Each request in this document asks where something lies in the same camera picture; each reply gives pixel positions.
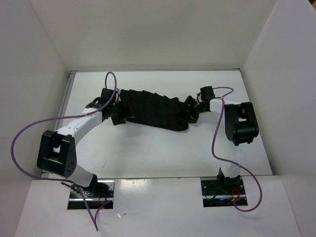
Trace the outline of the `black skirt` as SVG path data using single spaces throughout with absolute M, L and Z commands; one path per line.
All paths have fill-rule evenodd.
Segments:
M 157 93 L 121 90 L 120 99 L 131 111 L 128 122 L 185 131 L 189 127 L 186 104 L 179 98 L 168 98 Z

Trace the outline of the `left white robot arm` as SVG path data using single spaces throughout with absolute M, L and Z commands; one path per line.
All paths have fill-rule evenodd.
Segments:
M 77 184 L 73 189 L 87 197 L 95 196 L 103 187 L 97 176 L 77 164 L 76 145 L 93 128 L 111 118 L 114 125 L 125 123 L 131 117 L 131 110 L 121 101 L 113 101 L 103 107 L 101 98 L 89 103 L 79 118 L 55 130 L 43 133 L 39 146 L 37 167 L 59 175 Z

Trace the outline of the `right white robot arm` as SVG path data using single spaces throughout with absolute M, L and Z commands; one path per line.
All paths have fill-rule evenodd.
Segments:
M 189 121 L 196 122 L 199 114 L 206 112 L 219 113 L 219 124 L 224 123 L 225 135 L 231 142 L 228 158 L 216 159 L 222 162 L 219 179 L 216 182 L 218 192 L 228 194 L 233 188 L 233 180 L 240 177 L 241 163 L 246 147 L 259 135 L 259 126 L 251 102 L 233 102 L 222 97 L 210 101 L 199 101 L 189 96 L 185 105 Z

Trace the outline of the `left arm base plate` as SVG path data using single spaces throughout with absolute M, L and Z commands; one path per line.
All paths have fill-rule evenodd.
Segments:
M 88 207 L 93 210 L 97 210 L 99 207 L 101 207 L 101 209 L 113 209 L 115 181 L 99 180 L 98 185 L 97 191 L 95 191 L 94 194 L 89 194 L 81 189 Z M 86 209 L 83 198 L 79 191 L 76 191 L 75 187 L 71 187 L 67 209 Z

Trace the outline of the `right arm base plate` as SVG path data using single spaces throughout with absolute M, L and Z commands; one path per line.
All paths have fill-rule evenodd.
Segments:
M 247 197 L 240 180 L 237 184 L 219 186 L 216 179 L 201 179 L 203 207 L 228 207 L 237 202 L 237 206 L 247 206 Z

